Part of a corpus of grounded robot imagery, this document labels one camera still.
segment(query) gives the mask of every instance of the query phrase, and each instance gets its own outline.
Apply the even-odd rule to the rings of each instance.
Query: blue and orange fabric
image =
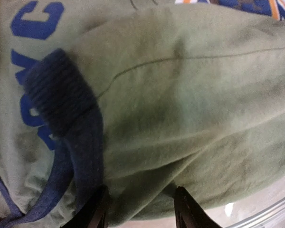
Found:
[[[271,16],[276,20],[285,19],[285,0],[176,0],[176,4],[198,3],[218,4],[250,13]]]

